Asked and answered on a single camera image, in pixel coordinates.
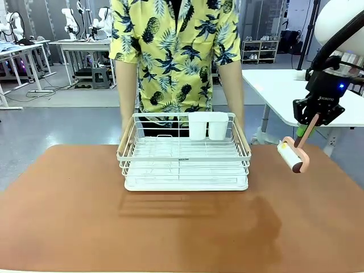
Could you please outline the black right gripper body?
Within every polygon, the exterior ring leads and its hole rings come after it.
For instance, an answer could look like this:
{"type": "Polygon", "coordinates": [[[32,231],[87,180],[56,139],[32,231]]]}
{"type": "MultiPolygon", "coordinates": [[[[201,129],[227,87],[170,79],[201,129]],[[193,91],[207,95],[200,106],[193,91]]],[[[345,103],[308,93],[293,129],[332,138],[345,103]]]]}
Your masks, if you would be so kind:
{"type": "Polygon", "coordinates": [[[349,86],[349,78],[326,71],[313,71],[306,85],[307,110],[324,111],[338,105],[349,86]]]}

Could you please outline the person's left hand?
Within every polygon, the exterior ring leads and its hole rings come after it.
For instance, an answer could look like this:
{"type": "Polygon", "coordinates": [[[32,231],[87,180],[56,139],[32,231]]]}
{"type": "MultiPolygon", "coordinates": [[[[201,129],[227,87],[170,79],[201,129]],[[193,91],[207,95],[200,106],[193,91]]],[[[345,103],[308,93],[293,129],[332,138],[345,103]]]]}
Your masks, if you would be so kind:
{"type": "Polygon", "coordinates": [[[245,130],[245,115],[237,115],[236,117],[237,123],[240,125],[242,132],[246,135],[246,130],[245,130]]]}

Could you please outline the person's right hand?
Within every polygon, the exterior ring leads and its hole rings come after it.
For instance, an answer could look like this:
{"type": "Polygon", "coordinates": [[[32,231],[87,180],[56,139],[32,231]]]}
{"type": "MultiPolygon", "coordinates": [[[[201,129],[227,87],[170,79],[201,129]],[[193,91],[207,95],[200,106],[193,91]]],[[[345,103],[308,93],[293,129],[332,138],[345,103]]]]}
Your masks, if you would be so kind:
{"type": "Polygon", "coordinates": [[[129,118],[122,118],[120,141],[122,141],[123,138],[127,138],[130,135],[130,130],[133,126],[133,123],[134,123],[133,116],[129,118]]]}

